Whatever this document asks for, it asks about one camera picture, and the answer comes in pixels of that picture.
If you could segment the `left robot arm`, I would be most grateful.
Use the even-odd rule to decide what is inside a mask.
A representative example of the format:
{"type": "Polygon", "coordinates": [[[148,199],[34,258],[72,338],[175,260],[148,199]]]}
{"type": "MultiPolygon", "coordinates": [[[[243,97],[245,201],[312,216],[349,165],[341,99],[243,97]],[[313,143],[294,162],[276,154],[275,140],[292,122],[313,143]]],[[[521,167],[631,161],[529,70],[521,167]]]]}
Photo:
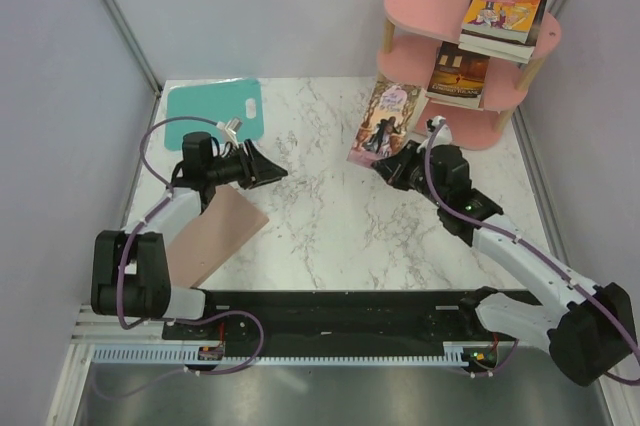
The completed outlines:
{"type": "Polygon", "coordinates": [[[104,230],[94,243],[91,308],[116,316],[121,327],[135,325],[127,318],[185,320],[198,339],[219,328],[219,315],[209,309],[206,294],[174,286],[167,246],[213,200],[216,189],[235,183],[248,190],[282,180],[288,171],[267,159],[246,140],[223,151],[207,132],[188,133],[182,140],[182,160],[161,199],[139,220],[119,230],[104,230]]]}

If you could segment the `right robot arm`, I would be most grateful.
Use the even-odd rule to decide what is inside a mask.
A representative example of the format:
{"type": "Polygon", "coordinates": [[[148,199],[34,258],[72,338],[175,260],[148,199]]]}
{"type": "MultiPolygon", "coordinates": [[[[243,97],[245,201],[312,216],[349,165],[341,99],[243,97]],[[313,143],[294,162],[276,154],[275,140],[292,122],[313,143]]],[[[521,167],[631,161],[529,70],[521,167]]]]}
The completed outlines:
{"type": "Polygon", "coordinates": [[[410,141],[372,168],[389,186],[437,205],[450,234],[498,263],[536,298],[531,305],[489,288],[476,291],[457,317],[465,337],[495,332],[521,340],[547,353],[580,386],[639,354],[628,293],[615,283],[598,285],[522,237],[503,209],[473,187],[459,148],[427,149],[410,141]]]}

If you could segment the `dark orange Edward Bulane book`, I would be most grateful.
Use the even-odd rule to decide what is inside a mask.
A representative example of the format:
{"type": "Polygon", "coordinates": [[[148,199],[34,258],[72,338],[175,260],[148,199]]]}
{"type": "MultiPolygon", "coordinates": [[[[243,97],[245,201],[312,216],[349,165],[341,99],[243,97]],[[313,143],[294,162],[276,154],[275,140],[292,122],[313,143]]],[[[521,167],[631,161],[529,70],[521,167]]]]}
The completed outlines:
{"type": "Polygon", "coordinates": [[[457,101],[481,100],[490,58],[443,42],[438,50],[426,95],[457,101]]]}

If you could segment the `Hamlet red cover book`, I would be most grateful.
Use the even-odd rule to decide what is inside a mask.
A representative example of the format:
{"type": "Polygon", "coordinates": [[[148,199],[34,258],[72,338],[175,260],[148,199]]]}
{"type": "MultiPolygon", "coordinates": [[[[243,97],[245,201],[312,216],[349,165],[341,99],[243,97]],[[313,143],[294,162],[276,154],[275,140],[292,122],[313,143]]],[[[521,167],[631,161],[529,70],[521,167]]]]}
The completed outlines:
{"type": "Polygon", "coordinates": [[[430,97],[429,100],[436,104],[466,108],[471,110],[481,110],[483,107],[483,103],[481,100],[466,100],[466,99],[459,98],[457,101],[451,101],[451,100],[435,98],[435,97],[430,97]]]}

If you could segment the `purple illustrated children's book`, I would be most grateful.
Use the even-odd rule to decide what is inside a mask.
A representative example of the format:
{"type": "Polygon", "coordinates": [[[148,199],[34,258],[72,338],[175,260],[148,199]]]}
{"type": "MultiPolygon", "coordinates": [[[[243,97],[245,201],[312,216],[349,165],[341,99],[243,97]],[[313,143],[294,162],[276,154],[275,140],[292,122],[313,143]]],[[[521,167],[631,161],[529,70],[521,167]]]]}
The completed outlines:
{"type": "Polygon", "coordinates": [[[395,155],[427,102],[422,87],[376,81],[347,161],[370,168],[374,161],[395,155]]]}

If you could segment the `Roald Dahl Charlie book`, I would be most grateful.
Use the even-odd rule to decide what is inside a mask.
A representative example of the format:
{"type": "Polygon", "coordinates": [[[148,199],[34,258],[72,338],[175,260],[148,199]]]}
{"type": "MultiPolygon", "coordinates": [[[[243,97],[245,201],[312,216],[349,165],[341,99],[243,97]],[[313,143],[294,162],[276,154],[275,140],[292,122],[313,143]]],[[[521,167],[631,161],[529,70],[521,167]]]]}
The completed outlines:
{"type": "Polygon", "coordinates": [[[471,0],[461,31],[525,44],[542,0],[471,0]]]}

